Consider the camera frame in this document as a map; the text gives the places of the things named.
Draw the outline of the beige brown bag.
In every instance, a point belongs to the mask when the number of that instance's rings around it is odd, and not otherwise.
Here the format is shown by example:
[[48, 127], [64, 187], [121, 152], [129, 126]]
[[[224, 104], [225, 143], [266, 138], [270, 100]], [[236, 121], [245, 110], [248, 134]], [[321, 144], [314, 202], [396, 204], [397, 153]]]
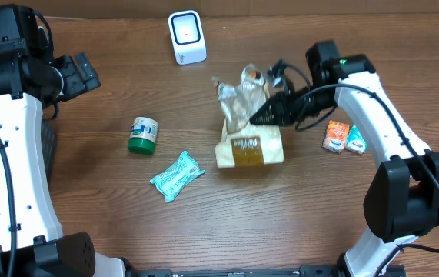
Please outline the beige brown bag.
[[252, 64], [241, 73], [239, 85], [213, 78], [218, 101], [224, 114], [221, 140], [215, 146], [217, 167], [239, 168], [280, 164], [284, 149], [280, 128], [276, 125], [254, 125], [250, 118], [270, 97], [269, 81]]

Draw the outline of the orange tissue pack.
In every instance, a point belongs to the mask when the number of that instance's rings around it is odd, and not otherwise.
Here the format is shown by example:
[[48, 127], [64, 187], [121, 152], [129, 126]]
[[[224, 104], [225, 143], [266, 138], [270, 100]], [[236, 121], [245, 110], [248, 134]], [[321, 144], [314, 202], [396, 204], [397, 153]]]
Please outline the orange tissue pack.
[[324, 135], [322, 147], [332, 152], [340, 153], [344, 150], [350, 126], [348, 124], [330, 120]]

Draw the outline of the teal white tissue pack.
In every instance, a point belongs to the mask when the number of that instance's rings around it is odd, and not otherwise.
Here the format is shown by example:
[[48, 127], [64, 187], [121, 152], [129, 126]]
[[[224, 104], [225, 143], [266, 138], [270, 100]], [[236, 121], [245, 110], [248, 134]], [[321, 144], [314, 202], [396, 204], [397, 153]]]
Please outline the teal white tissue pack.
[[367, 150], [367, 144], [355, 124], [351, 126], [345, 148], [357, 154], [364, 154]]

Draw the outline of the green lid white jar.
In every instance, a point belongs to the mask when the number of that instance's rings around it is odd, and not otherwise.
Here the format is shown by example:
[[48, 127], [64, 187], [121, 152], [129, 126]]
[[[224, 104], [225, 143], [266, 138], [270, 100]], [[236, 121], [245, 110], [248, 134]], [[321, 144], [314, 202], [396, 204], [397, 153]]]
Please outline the green lid white jar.
[[159, 124], [146, 117], [136, 117], [132, 123], [128, 150], [141, 155], [153, 155]]

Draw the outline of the teal snack packet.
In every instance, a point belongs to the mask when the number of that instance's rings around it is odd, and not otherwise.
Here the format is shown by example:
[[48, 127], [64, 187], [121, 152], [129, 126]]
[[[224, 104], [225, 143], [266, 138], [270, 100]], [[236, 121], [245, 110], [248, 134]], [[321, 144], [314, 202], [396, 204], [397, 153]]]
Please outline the teal snack packet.
[[200, 169], [187, 151], [183, 151], [172, 165], [153, 177], [150, 183], [165, 197], [166, 202], [173, 202], [187, 184], [203, 174], [205, 170]]

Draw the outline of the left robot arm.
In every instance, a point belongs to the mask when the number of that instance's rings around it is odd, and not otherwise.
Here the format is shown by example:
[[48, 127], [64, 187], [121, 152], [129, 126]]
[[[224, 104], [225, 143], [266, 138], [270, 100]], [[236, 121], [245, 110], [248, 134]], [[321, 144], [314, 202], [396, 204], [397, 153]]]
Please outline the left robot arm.
[[129, 276], [89, 234], [65, 235], [48, 190], [43, 111], [100, 86], [84, 53], [53, 55], [43, 16], [0, 5], [0, 276]]

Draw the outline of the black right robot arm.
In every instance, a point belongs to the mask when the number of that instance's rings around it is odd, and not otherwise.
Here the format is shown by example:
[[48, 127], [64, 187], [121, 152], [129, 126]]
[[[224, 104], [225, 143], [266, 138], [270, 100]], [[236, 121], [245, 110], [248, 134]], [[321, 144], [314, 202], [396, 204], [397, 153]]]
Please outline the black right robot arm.
[[343, 57], [333, 41], [306, 52], [306, 87], [297, 90], [277, 62], [268, 70], [281, 91], [250, 121], [255, 125], [299, 125], [308, 117], [344, 110], [357, 126], [377, 168], [364, 198], [367, 227], [333, 265], [303, 265], [302, 276], [403, 276], [393, 259], [439, 226], [439, 152], [407, 125], [386, 95], [366, 55]]

